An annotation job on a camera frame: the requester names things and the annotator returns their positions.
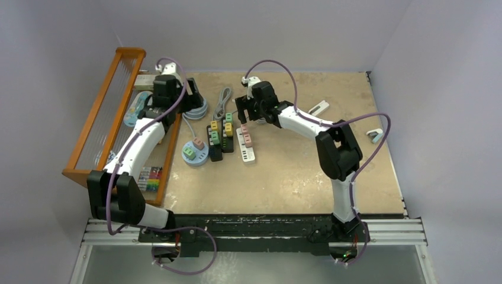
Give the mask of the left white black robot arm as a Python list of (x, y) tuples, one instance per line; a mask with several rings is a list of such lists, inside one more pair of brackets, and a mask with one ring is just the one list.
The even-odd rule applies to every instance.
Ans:
[(175, 238), (173, 212), (148, 204), (137, 182), (146, 160), (177, 115), (202, 105), (194, 78), (181, 81), (176, 72), (155, 77), (153, 93), (121, 150), (102, 170), (93, 170), (87, 177), (94, 218), (153, 228), (153, 234), (162, 242)]

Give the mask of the yellow charger plug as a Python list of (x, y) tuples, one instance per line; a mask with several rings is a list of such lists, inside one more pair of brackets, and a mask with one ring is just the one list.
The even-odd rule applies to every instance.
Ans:
[(232, 137), (233, 136), (233, 124), (231, 122), (226, 122), (224, 124), (224, 135), (226, 137)]

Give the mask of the short black power strip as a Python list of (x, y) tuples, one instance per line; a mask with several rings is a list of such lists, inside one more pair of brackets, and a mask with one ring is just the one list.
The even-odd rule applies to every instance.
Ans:
[(224, 124), (226, 123), (225, 119), (221, 121), (221, 149), (223, 153), (233, 153), (234, 152), (234, 126), (233, 126), (233, 136), (226, 137), (224, 135)]

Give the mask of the pink charger plug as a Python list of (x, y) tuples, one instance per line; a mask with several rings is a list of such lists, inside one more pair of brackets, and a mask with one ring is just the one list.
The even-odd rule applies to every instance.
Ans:
[(252, 139), (249, 133), (243, 134), (243, 139), (246, 148), (251, 148), (253, 146)]
[(241, 130), (241, 132), (242, 132), (242, 134), (243, 134), (243, 135), (245, 135), (245, 134), (248, 134), (248, 133), (249, 133), (249, 130), (248, 130), (248, 127), (247, 127), (247, 125), (246, 125), (246, 124), (242, 124), (242, 125), (240, 126), (240, 130)]

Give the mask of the white power strip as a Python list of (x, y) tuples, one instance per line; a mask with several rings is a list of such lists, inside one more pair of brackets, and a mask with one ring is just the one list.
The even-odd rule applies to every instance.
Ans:
[(236, 129), (236, 136), (239, 141), (240, 153), (244, 164), (252, 164), (255, 162), (255, 153), (253, 146), (251, 148), (246, 148), (244, 145), (243, 134), (240, 127)]

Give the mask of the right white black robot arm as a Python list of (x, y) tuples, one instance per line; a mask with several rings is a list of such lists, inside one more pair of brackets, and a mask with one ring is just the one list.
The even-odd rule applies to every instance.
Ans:
[(264, 119), (313, 141), (319, 165), (332, 184), (333, 235), (346, 241), (360, 229), (363, 240), (368, 241), (369, 230), (355, 200), (355, 177), (363, 155), (350, 126), (344, 120), (321, 122), (292, 102), (280, 101), (268, 81), (244, 78), (242, 85), (246, 95), (235, 100), (239, 121)]

